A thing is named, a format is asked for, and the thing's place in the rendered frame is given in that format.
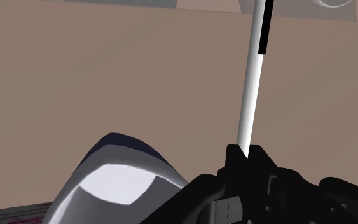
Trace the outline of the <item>grey flat thing, red print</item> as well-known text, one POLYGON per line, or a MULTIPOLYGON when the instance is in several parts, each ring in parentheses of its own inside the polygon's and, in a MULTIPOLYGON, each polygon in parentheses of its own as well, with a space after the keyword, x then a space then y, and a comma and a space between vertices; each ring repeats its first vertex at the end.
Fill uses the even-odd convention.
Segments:
POLYGON ((51 202, 0 209, 0 224, 41 224, 51 202))

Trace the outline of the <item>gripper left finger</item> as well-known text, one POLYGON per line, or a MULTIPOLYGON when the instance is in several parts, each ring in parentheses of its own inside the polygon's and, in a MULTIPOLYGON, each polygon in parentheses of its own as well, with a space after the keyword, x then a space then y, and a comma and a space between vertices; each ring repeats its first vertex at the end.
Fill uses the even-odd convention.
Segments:
POLYGON ((244 224, 237 181, 246 160, 238 145, 229 144, 216 176, 197 176, 139 224, 244 224))

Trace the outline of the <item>white pen with black clip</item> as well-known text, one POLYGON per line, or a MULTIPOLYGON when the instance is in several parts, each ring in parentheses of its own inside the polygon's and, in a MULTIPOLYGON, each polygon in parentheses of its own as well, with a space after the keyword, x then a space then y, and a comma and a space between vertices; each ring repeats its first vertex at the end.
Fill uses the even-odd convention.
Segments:
POLYGON ((259 81, 268 44, 273 5, 274 0, 255 0, 254 4, 237 134, 237 144, 246 156, 249 154, 251 143, 259 81))

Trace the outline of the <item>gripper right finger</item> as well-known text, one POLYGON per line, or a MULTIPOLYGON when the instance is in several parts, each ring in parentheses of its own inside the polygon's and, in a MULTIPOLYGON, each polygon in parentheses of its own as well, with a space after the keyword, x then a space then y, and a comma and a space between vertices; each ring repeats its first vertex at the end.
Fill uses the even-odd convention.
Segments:
POLYGON ((297 171, 277 167, 259 145, 249 147, 248 159, 266 184, 279 224, 358 224, 357 185, 335 177, 312 184, 297 171))

